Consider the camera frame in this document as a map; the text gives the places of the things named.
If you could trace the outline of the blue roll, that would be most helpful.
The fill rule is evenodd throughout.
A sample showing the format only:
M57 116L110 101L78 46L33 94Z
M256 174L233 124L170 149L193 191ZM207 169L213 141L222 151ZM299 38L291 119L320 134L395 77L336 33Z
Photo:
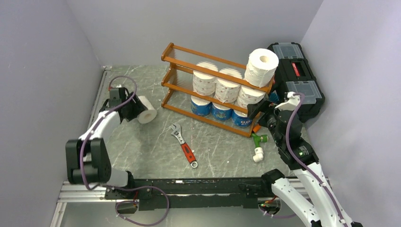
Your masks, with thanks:
M230 119L231 115L232 115L232 111L233 111L233 109L228 108L223 105L216 104L216 103L212 103L212 106L211 106L212 116L215 119L220 120L220 121L226 121L226 120Z
M211 112L212 103L196 96L191 96L191 111L198 116L206 116Z
M252 120L247 117L247 114L238 110L232 111L231 119L233 124L238 127L248 127L252 123Z

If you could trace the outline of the dotted white roll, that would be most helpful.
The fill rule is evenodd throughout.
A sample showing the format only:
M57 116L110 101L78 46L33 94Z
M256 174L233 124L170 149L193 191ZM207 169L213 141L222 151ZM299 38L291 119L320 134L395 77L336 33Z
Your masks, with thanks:
M209 70L218 71L218 67L207 61L201 61L196 64L197 66L207 68ZM216 77L200 72L193 71L193 79L192 79L192 87L193 90L202 96L211 96L214 94L216 90Z
M229 75L231 77L242 79L242 74L231 68L223 68L220 73ZM215 96L222 103L233 103L238 97L241 85L234 83L230 80L218 78L216 82Z
M241 85L236 101L240 107L247 108L248 104L256 104L260 102L265 95L265 92Z

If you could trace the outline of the dotted white roll front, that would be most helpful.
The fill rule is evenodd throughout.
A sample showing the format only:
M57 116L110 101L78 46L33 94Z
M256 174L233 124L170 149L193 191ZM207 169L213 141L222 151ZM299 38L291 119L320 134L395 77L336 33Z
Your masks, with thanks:
M231 68L223 68L220 73L229 75L231 77L242 79L242 74ZM234 83L230 80L218 78L216 82L215 96L222 103L233 103L238 97L241 85Z

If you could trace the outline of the orange wooden shelf rack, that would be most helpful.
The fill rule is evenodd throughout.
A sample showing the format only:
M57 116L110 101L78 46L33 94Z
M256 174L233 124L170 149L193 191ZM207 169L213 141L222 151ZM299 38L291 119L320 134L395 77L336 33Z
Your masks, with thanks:
M240 85L244 85L246 87L265 92L267 94L269 94L272 90L274 79L271 79L269 83L264 87L256 87L251 85L244 79L234 78L220 72L209 70L205 67L197 66L196 64L198 62L207 61L210 63L214 63L222 68L232 68L240 72L244 72L244 70L246 69L246 66L244 64L236 63L210 54L178 46L174 43L169 43L167 45L167 47L162 52L161 60L169 63L169 69L161 82L161 85L163 87L168 88L167 95L165 96L161 104L163 108L175 111L198 121L239 134L241 136L250 137L253 127L256 124L256 120L253 120L249 127L237 127L232 123L231 120L220 121L210 115L199 116L192 113L190 107L185 109L184 107L174 106L173 100L175 97L185 97L185 95L188 95L189 101L191 101L191 96L196 96L198 98L202 98L213 103L229 107L243 113L247 113L247 109L245 108L235 106L234 104L222 103L213 97L207 97L197 94L193 90L192 86L193 72L199 71L202 73L210 74L212 76L226 79L231 82L235 82Z

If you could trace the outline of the plain white paper roll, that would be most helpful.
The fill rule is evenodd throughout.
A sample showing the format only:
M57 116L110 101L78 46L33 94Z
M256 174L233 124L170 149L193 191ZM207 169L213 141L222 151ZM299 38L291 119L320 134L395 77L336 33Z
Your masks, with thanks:
M249 54L244 79L253 86L268 85L278 67L278 56L271 50L258 48Z

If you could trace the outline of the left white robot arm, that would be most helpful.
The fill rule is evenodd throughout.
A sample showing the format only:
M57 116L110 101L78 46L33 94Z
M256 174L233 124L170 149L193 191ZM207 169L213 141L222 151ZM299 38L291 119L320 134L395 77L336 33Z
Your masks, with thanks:
M112 168L106 142L123 120L129 122L145 109L135 92L129 93L125 87L111 88L92 126L78 139L66 143L68 181L87 189L91 183L117 187L123 198L131 198L136 192L132 173Z

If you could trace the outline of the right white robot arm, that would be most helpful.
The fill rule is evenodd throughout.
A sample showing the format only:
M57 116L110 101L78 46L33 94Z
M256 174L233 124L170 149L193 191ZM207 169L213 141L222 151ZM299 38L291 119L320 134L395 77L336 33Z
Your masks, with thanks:
M261 192L278 196L307 227L360 227L339 204L328 183L313 147L302 138L303 124L297 115L297 106L275 105L268 100L247 106L248 118L260 112L258 124L266 127L278 148L282 161L296 175L305 188L306 199L291 185L278 169L262 175Z

